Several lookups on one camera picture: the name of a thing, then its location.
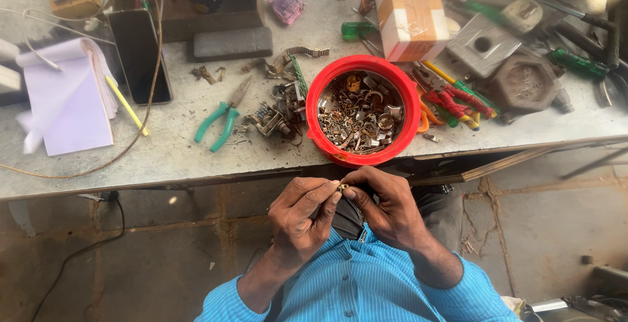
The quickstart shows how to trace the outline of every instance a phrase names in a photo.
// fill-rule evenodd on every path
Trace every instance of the black cable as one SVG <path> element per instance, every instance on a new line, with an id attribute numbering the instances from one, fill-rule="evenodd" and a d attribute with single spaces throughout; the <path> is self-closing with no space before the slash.
<path id="1" fill-rule="evenodd" d="M 120 214 L 122 214 L 122 232 L 118 236 L 110 237 L 110 238 L 106 238 L 106 239 L 104 239 L 102 241 L 98 241 L 95 244 L 91 244 L 90 246 L 82 248 L 82 249 L 76 251 L 75 253 L 67 256 L 66 259 L 63 260 L 63 264 L 61 264 L 61 269 L 59 270 L 59 274 L 57 275 L 57 278 L 55 279 L 55 281 L 50 286 L 50 289 L 48 289 L 48 292 L 43 296 L 42 302 L 40 302 L 39 305 L 37 306 L 37 310 L 35 310 L 35 313 L 33 314 L 33 318 L 31 318 L 31 322 L 34 322 L 35 318 L 37 318 L 37 314 L 42 309 L 43 303 L 46 301 L 46 298 L 48 297 L 48 295 L 50 295 L 50 293 L 52 292 L 52 289 L 55 288 L 55 286 L 59 282 L 59 279 L 61 279 L 61 275 L 63 274 L 63 270 L 65 269 L 65 264 L 68 263 L 70 261 L 70 259 L 73 259 L 77 255 L 80 255 L 80 254 L 82 254 L 82 253 L 84 253 L 84 252 L 86 252 L 86 251 L 90 250 L 91 248 L 94 248 L 94 247 L 96 247 L 98 245 L 106 244 L 107 242 L 112 242 L 114 240 L 117 240 L 117 239 L 121 238 L 122 235 L 124 235 L 124 211 L 122 210 L 122 205 L 120 204 L 120 201 L 117 198 L 115 198 L 115 202 L 118 204 L 118 207 L 120 208 Z"/>

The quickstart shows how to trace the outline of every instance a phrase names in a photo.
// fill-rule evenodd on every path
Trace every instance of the gray whetstone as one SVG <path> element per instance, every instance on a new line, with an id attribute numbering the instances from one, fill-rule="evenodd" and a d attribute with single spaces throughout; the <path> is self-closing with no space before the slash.
<path id="1" fill-rule="evenodd" d="M 257 27 L 194 35 L 194 57 L 199 62 L 272 56 L 269 27 Z"/>

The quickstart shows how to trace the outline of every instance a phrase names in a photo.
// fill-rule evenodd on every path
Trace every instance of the white foam box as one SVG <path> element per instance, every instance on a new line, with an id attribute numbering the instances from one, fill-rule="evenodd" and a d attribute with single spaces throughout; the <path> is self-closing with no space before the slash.
<path id="1" fill-rule="evenodd" d="M 449 41 L 441 0 L 375 0 L 388 61 L 436 57 Z"/>
<path id="2" fill-rule="evenodd" d="M 0 66 L 0 94 L 19 91 L 21 82 L 20 73 Z"/>

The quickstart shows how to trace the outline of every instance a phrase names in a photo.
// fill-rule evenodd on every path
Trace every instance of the black phone screen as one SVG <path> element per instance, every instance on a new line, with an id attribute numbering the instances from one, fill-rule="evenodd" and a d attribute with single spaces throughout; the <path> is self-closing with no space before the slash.
<path id="1" fill-rule="evenodd" d="M 131 97 L 136 104 L 148 104 L 159 53 L 151 15 L 143 9 L 123 10 L 111 13 L 109 23 Z M 153 103 L 167 103 L 171 99 L 162 62 L 153 92 Z"/>

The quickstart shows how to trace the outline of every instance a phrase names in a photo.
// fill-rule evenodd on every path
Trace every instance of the blue striped shirt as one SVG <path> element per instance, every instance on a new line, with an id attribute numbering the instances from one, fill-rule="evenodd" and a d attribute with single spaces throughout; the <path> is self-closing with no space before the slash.
<path id="1" fill-rule="evenodd" d="M 407 252 L 379 241 L 368 225 L 360 239 L 332 229 L 329 239 L 284 284 L 277 321 L 517 321 L 478 266 L 460 257 L 462 280 L 449 289 L 423 284 Z M 211 291 L 195 322 L 262 322 L 240 299 L 236 277 Z"/>

